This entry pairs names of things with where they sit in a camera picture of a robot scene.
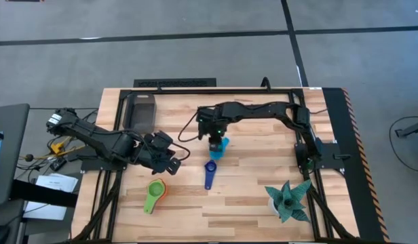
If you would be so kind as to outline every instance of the wooden table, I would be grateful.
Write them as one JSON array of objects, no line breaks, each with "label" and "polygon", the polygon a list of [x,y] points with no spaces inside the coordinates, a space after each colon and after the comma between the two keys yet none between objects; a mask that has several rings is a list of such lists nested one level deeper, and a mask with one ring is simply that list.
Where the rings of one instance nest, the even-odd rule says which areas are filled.
[{"label": "wooden table", "polygon": [[[311,112],[327,108],[322,89],[303,91]],[[120,89],[104,90],[98,126],[113,129],[119,93]],[[162,130],[175,140],[197,106],[226,101],[288,102],[284,94],[155,95],[155,99],[155,130]],[[324,142],[335,139],[327,111],[311,115],[311,123],[316,136]],[[193,121],[183,138],[196,134],[197,123]],[[287,180],[292,187],[303,181],[295,158],[295,133],[278,120],[255,119],[229,125],[226,136],[230,144],[225,157],[218,162],[211,190],[204,189],[203,165],[209,159],[207,137],[180,143],[191,150],[191,156],[183,161],[175,176],[167,173],[152,176],[150,169],[130,165],[123,174],[113,241],[312,241],[311,224],[292,218],[282,224],[268,208],[265,191],[265,186],[281,188]],[[177,151],[177,157],[185,155],[183,150],[171,148]],[[340,223],[358,236],[345,178],[333,169],[321,172],[328,206]],[[88,172],[83,177],[72,224],[74,235],[90,220],[97,176],[98,172]],[[157,178],[167,184],[168,195],[157,204],[152,215],[147,215],[143,213],[146,186]],[[325,236],[322,212],[318,206],[316,209],[320,233]],[[101,236],[105,236],[108,216],[109,210],[104,215]]]}]

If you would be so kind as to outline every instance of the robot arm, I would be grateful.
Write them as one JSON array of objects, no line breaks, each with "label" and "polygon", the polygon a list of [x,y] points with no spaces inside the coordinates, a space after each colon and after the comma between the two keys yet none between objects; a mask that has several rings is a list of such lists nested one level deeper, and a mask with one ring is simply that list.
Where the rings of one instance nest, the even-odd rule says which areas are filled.
[{"label": "robot arm", "polygon": [[72,108],[56,110],[46,126],[51,134],[76,137],[111,163],[141,164],[153,174],[167,171],[172,175],[181,166],[181,161],[173,157],[175,152],[168,149],[173,139],[162,131],[144,137],[132,130],[107,131],[80,119]]},{"label": "robot arm", "polygon": [[[286,114],[286,109],[292,111],[292,119]],[[307,145],[310,159],[319,160],[321,144],[310,125],[310,112],[307,108],[289,102],[268,102],[259,105],[244,105],[240,102],[224,102],[215,106],[199,107],[197,110],[198,138],[209,134],[209,150],[221,151],[222,140],[230,123],[242,119],[278,119],[287,128],[299,132]]]}]

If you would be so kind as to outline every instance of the white plant pot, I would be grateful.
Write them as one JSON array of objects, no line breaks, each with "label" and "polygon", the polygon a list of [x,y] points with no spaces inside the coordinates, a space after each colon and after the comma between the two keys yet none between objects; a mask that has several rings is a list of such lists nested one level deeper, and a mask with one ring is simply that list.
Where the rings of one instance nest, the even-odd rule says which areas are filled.
[{"label": "white plant pot", "polygon": [[275,216],[280,217],[280,214],[278,213],[276,207],[274,206],[274,200],[271,197],[268,200],[268,207],[270,210],[272,210]]}]

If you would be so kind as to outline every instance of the green plant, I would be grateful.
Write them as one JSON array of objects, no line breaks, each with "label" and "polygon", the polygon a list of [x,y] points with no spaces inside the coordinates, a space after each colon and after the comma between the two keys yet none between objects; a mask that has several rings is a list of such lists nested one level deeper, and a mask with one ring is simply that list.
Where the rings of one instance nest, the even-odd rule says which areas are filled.
[{"label": "green plant", "polygon": [[309,190],[310,184],[310,180],[306,180],[292,190],[290,189],[289,181],[284,183],[281,190],[271,186],[265,186],[266,191],[274,201],[274,207],[277,209],[282,223],[287,221],[291,216],[299,221],[310,222],[302,210],[305,207],[300,203],[307,190]]}]

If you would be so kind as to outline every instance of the white paper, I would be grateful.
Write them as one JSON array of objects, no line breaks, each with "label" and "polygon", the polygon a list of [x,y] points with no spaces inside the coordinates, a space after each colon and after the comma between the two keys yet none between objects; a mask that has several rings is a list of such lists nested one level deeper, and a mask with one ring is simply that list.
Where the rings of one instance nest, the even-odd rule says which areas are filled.
[{"label": "white paper", "polygon": [[[55,190],[63,190],[72,192],[78,182],[77,178],[68,177],[60,174],[52,174],[51,176],[39,176],[36,185],[44,186]],[[28,202],[25,209],[24,218],[37,218],[44,220],[63,220],[66,213],[66,207],[47,205],[35,211],[30,211],[38,207],[44,206],[45,203]]]}]

